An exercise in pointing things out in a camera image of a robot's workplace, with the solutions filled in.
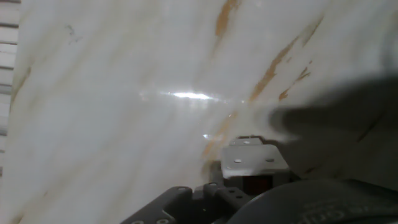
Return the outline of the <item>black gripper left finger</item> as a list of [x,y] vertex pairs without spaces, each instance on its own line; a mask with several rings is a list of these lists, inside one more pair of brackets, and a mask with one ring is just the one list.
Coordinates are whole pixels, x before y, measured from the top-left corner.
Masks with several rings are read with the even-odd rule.
[[252,197],[237,187],[224,186],[221,162],[210,166],[210,182],[195,189],[177,186],[166,190],[122,224],[226,223]]

